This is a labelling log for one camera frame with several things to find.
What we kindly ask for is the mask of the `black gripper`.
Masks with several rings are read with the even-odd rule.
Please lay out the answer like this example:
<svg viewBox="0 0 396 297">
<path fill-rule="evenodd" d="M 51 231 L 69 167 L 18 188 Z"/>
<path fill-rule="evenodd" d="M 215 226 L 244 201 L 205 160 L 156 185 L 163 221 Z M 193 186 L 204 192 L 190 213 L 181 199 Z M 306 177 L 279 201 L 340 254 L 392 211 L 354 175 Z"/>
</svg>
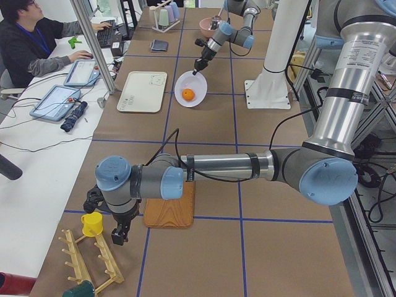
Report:
<svg viewBox="0 0 396 297">
<path fill-rule="evenodd" d="M 216 51 L 205 46 L 202 50 L 201 57 L 196 59 L 194 62 L 194 70 L 192 71 L 192 74 L 196 75 L 198 72 L 204 70 L 208 66 L 208 62 L 215 57 L 216 53 Z"/>
<path fill-rule="evenodd" d="M 127 212 L 117 213 L 111 210 L 111 214 L 117 223 L 117 227 L 111 232 L 111 239 L 115 245 L 123 245 L 128 242 L 128 232 L 131 221 L 138 216 L 139 207 L 134 207 Z"/>
</svg>

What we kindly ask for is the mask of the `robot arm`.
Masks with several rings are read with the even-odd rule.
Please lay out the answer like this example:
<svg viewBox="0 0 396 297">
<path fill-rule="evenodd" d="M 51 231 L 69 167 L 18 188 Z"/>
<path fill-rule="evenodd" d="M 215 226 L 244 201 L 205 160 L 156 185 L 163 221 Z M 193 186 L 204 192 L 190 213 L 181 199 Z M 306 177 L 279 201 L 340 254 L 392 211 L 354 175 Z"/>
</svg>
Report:
<svg viewBox="0 0 396 297">
<path fill-rule="evenodd" d="M 197 39 L 195 44 L 203 47 L 200 58 L 194 62 L 193 75 L 204 70 L 223 44 L 235 44 L 243 48 L 251 49 L 254 44 L 253 25 L 260 14 L 259 6 L 251 0 L 245 1 L 224 1 L 223 8 L 231 14 L 243 17 L 243 26 L 234 29 L 227 21 L 221 20 L 214 34 L 208 41 Z"/>
<path fill-rule="evenodd" d="M 184 182 L 198 176 L 223 182 L 278 181 L 322 205 L 349 198 L 358 183 L 351 143 L 382 57 L 395 44 L 395 2 L 320 1 L 315 42 L 321 49 L 339 49 L 340 56 L 312 136 L 300 148 L 231 155 L 157 152 L 146 164 L 136 165 L 108 156 L 95 168 L 97 182 L 87 193 L 84 210 L 112 214 L 117 226 L 111 238 L 123 245 L 142 199 L 179 199 Z"/>
</svg>

